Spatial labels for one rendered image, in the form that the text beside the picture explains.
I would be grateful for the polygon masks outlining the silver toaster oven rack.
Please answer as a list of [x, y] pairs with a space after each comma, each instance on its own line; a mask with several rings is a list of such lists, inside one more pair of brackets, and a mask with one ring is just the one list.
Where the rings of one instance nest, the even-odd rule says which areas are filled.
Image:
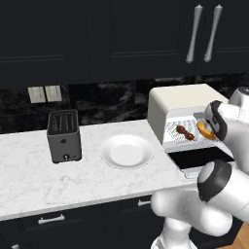
[[[213, 144], [213, 143], [219, 142], [219, 139], [217, 136], [215, 140], [209, 140], [203, 137], [196, 127], [196, 124], [198, 122], [204, 123], [205, 127], [208, 130], [211, 130], [207, 126], [207, 122], [205, 119], [196, 119], [195, 117], [183, 117], [181, 120], [171, 119], [166, 123], [165, 130], [167, 131], [167, 133], [170, 135], [172, 140], [178, 146], [191, 146], [191, 145], [197, 145], [197, 144]], [[183, 126], [189, 133], [195, 136], [195, 139], [193, 141], [187, 140], [183, 134], [180, 134], [176, 131], [177, 125]]]

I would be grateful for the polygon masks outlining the white toaster oven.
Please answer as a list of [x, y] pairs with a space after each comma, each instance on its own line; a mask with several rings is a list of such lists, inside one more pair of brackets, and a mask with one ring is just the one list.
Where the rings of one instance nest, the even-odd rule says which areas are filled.
[[165, 130], [166, 123], [171, 119], [181, 120], [183, 117], [204, 119], [204, 110], [213, 100], [228, 102], [223, 95], [207, 84], [160, 87], [150, 90], [147, 120], [167, 153], [210, 147], [226, 150], [226, 146], [220, 140], [213, 144], [178, 146]]

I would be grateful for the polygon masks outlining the brown kebab skewer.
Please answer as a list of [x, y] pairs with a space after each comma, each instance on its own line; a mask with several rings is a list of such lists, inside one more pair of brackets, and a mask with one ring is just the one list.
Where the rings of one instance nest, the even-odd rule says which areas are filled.
[[180, 134], [183, 134], [187, 140], [193, 141], [195, 139], [195, 136], [191, 133], [189, 133], [183, 126], [177, 125], [176, 131]]

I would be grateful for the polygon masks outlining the dark grey toaster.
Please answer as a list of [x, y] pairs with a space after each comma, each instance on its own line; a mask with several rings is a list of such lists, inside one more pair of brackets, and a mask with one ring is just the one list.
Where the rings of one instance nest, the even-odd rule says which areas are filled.
[[78, 112], [74, 109], [50, 112], [47, 138], [53, 163], [80, 160], [82, 145]]

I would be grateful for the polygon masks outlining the black glass toaster oven door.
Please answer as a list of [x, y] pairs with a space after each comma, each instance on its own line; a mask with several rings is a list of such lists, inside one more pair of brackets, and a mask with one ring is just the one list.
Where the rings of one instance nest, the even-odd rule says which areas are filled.
[[218, 147], [172, 152], [168, 155], [183, 173], [190, 168], [202, 169], [205, 164], [213, 160], [233, 161], [233, 157]]

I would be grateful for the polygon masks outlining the white round plate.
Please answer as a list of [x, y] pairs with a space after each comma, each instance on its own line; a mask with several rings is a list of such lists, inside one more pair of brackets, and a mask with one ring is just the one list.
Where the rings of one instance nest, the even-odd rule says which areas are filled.
[[108, 165], [120, 169], [133, 169], [149, 163], [154, 157], [154, 148], [140, 136], [120, 134], [104, 141], [99, 153]]

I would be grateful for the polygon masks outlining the black drawer front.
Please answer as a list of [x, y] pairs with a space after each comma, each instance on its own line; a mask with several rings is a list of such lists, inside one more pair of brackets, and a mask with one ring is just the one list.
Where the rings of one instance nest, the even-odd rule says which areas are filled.
[[[64, 221], [38, 225], [38, 220], [41, 217], [44, 219], [50, 219], [58, 217], [60, 214], [64, 215]], [[41, 227], [46, 227], [53, 224], [66, 224], [67, 222], [95, 222], [101, 220], [102, 208], [100, 204], [97, 204], [19, 218], [18, 225], [21, 231], [27, 231], [28, 229], [40, 229]]]
[[151, 196], [138, 196], [128, 199], [122, 199], [117, 201], [111, 201], [104, 203], [103, 214], [105, 217], [115, 217], [123, 214], [127, 214], [133, 211], [138, 211], [147, 208], [150, 204], [144, 206], [137, 206], [138, 199], [143, 201], [151, 201]]

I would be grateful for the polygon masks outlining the white wall switch plate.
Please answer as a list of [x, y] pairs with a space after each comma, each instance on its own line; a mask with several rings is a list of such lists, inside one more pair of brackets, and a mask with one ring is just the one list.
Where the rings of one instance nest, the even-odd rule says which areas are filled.
[[62, 100], [60, 86], [45, 86], [45, 91], [49, 102]]
[[44, 89], [42, 87], [28, 88], [31, 103], [44, 103], [46, 101]]

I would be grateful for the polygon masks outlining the black wall cupboard door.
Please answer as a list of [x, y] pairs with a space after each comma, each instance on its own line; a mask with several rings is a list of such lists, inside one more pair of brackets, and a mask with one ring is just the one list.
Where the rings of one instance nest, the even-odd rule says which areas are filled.
[[195, 7], [206, 0], [86, 0], [90, 79], [94, 82], [192, 76], [187, 63]]
[[0, 0], [0, 89], [88, 80], [84, 0]]
[[[212, 59], [204, 61], [213, 10], [223, 7], [214, 40]], [[249, 0], [206, 0], [203, 5], [196, 56], [197, 75], [249, 72]]]

